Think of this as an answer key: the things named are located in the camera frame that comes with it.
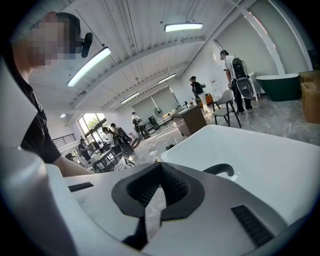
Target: person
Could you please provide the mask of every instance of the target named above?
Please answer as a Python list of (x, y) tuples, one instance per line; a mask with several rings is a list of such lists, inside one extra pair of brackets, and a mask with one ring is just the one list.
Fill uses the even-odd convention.
[(80, 144), (78, 145), (78, 149), (85, 158), (85, 160), (90, 161), (91, 157), (88, 153), (88, 147), (85, 143), (85, 140), (83, 138), (80, 139)]
[[(241, 93), (238, 89), (238, 86), (236, 85), (236, 79), (235, 77), (232, 77), (232, 61), (236, 58), (236, 56), (229, 55), (229, 53), (226, 50), (222, 50), (220, 52), (220, 59), (224, 61), (223, 70), (225, 71), (226, 78), (228, 79), (228, 87), (231, 91), (233, 91), (233, 95), (235, 98), (237, 111), (236, 115), (244, 115), (246, 112), (244, 110), (244, 107), (242, 105), (242, 97)], [(252, 106), (251, 106), (251, 100), (249, 98), (244, 99), (245, 108), (248, 110), (248, 113), (252, 113)]]
[(144, 126), (144, 122), (142, 121), (142, 119), (137, 115), (136, 112), (132, 112), (132, 124), (134, 127), (136, 127), (136, 131), (140, 131), (141, 135), (143, 136), (143, 138), (146, 140), (148, 139), (148, 137), (150, 136), (149, 133), (146, 131), (145, 126)]
[(192, 92), (194, 94), (195, 97), (199, 97), (200, 100), (202, 101), (202, 105), (203, 105), (203, 110), (204, 112), (210, 112), (210, 108), (207, 105), (207, 100), (206, 100), (206, 94), (204, 92), (204, 90), (201, 87), (201, 84), (196, 82), (196, 77), (192, 76), (189, 79), (190, 85), (192, 86)]
[(117, 138), (117, 135), (108, 127), (102, 127), (103, 133), (106, 135), (107, 143), (110, 145), (110, 148), (113, 150), (115, 155), (121, 153), (120, 143)]
[(133, 151), (133, 149), (131, 148), (131, 145), (128, 141), (128, 139), (130, 139), (127, 135), (127, 133), (121, 128), (121, 127), (117, 127), (115, 123), (112, 123), (111, 128), (113, 130), (113, 132), (121, 137), (122, 142), (128, 147), (128, 149), (130, 149), (131, 151)]
[(15, 82), (37, 113), (21, 143), (21, 148), (39, 155), (46, 164), (56, 165), (64, 177), (92, 174), (64, 158), (52, 141), (46, 114), (29, 84), (33, 70), (57, 59), (75, 56), (81, 36), (80, 20), (69, 13), (49, 12), (19, 41), (6, 46), (3, 57)]

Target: person in black jacket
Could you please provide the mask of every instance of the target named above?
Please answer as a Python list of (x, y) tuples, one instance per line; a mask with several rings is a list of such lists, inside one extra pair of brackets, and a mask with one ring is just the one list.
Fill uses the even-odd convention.
[(203, 110), (205, 112), (210, 112), (210, 108), (207, 105), (207, 100), (206, 100), (206, 94), (204, 93), (204, 90), (201, 87), (201, 84), (196, 82), (196, 77), (192, 76), (190, 79), (190, 85), (192, 86), (192, 92), (194, 94), (195, 97), (199, 97), (200, 100), (202, 101), (202, 105), (203, 105)]
[(21, 148), (37, 154), (46, 164), (57, 166), (64, 177), (93, 173), (61, 155), (50, 137), (46, 114), (29, 80), (32, 72), (40, 67), (50, 66), (58, 59), (75, 58), (80, 41), (80, 20), (76, 16), (49, 12), (24, 37), (7, 45), (3, 55), (16, 84), (37, 110)]

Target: window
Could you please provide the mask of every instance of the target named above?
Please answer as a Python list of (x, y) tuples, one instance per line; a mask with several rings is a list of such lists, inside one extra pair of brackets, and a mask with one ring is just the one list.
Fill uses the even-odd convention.
[(105, 115), (102, 113), (96, 113), (96, 116), (98, 117), (99, 121), (102, 121), (103, 119), (105, 119)]
[(88, 141), (88, 144), (95, 141), (91, 134), (86, 137), (86, 140)]
[(96, 142), (98, 142), (98, 143), (101, 142), (101, 138), (99, 137), (99, 135), (96, 131), (92, 135), (93, 135)]
[(93, 141), (99, 143), (107, 138), (102, 132), (102, 127), (109, 125), (103, 113), (86, 113), (78, 120), (78, 123), (84, 133), (87, 144)]
[(105, 135), (105, 133), (102, 131), (102, 127), (100, 127), (98, 130), (97, 130), (99, 136), (101, 137), (101, 139), (103, 141), (107, 141), (107, 135)]
[(90, 130), (93, 129), (97, 123), (99, 123), (99, 119), (95, 113), (84, 114), (83, 119)]
[(88, 127), (87, 127), (87, 125), (86, 125), (86, 123), (85, 123), (85, 121), (84, 121), (84, 119), (82, 117), (79, 119), (79, 124), (81, 126), (81, 129), (82, 129), (83, 133), (87, 134), (89, 132), (89, 130), (88, 130)]

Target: dark green bathtub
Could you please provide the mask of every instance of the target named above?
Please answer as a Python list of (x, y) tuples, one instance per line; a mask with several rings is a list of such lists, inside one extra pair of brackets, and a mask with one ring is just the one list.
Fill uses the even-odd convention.
[(293, 101), (300, 97), (298, 74), (262, 75), (255, 79), (274, 102)]

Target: ceiling light fixture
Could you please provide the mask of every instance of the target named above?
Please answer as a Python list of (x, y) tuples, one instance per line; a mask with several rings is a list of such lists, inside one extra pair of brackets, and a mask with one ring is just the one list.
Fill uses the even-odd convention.
[(76, 83), (97, 63), (102, 61), (105, 57), (111, 54), (111, 51), (108, 47), (104, 47), (102, 50), (98, 51), (94, 56), (92, 56), (80, 69), (77, 73), (71, 77), (71, 79), (66, 83), (69, 87), (74, 87)]
[(168, 77), (160, 80), (160, 81), (158, 82), (158, 84), (160, 85), (160, 84), (164, 83), (165, 81), (168, 81), (169, 79), (174, 78), (175, 76), (176, 76), (176, 74), (174, 73), (174, 74), (172, 74), (172, 75), (170, 75), (170, 76), (168, 76)]
[(126, 98), (124, 101), (121, 102), (121, 104), (126, 103), (128, 100), (131, 100), (133, 97), (139, 95), (139, 92), (135, 93), (134, 95), (130, 96), (129, 98)]
[(185, 22), (185, 23), (173, 23), (164, 26), (165, 32), (178, 31), (178, 30), (200, 30), (204, 25), (202, 23)]

